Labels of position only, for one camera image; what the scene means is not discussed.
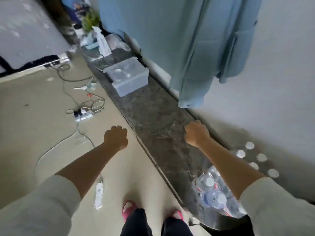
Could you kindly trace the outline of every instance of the pack of water bottles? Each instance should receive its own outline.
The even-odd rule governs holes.
[[[205,208],[213,207],[220,214],[233,218],[241,218],[247,214],[214,166],[206,174],[196,178],[192,182],[192,188],[199,194],[200,203]]]

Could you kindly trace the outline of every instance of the white bottle cap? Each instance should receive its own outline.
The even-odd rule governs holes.
[[[260,161],[260,162],[264,162],[264,161],[267,160],[266,155],[265,155],[265,154],[262,154],[262,153],[259,153],[256,158],[257,158],[257,160]]]
[[[257,165],[257,163],[251,162],[250,166],[253,167],[255,170],[259,169],[259,166]]]
[[[248,149],[248,150],[251,150],[255,147],[254,143],[252,142],[247,142],[245,147]]]
[[[247,212],[245,211],[245,209],[243,208],[243,206],[241,204],[239,204],[238,206],[238,211],[240,211],[242,214],[247,214]]]
[[[279,177],[279,172],[275,169],[270,169],[268,171],[268,175],[272,178],[278,178]]]
[[[218,195],[218,199],[217,199],[218,203],[220,204],[225,204],[226,203],[226,197],[223,193]]]
[[[238,150],[237,153],[236,153],[236,156],[239,157],[239,158],[244,158],[245,155],[246,155],[246,153],[243,150]]]
[[[213,186],[214,184],[215,184],[215,181],[211,177],[208,177],[206,179],[206,185],[207,186]]]

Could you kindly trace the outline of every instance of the plastic storage box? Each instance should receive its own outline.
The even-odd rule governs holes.
[[[120,97],[125,96],[148,84],[149,69],[131,57],[103,70],[113,81],[112,86]]]

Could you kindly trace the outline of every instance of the black pants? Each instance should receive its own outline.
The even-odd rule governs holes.
[[[144,209],[136,209],[129,215],[120,236],[152,236]],[[161,236],[193,235],[184,221],[168,217],[163,223]]]

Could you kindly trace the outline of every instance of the beige floor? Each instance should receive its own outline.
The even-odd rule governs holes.
[[[77,57],[65,78],[82,79],[91,75],[84,60]],[[78,103],[95,99],[88,97],[85,91],[73,90],[74,86],[83,84],[65,83],[66,91]],[[104,110],[82,121],[81,132],[99,145],[107,129],[121,125],[128,129],[129,145],[102,171],[103,206],[100,210],[94,209],[95,189],[92,187],[73,216],[70,235],[119,235],[124,224],[120,212],[126,197],[145,208],[153,235],[160,235],[166,212],[178,208],[179,204],[100,84],[95,93],[105,98]],[[66,114],[75,107],[73,100],[63,93],[62,81],[54,70],[39,71],[0,84],[0,208],[92,148],[89,141],[79,144],[80,135],[75,134],[49,152],[36,168],[42,154],[75,131],[74,117]],[[205,232],[200,226],[192,230],[198,235]]]

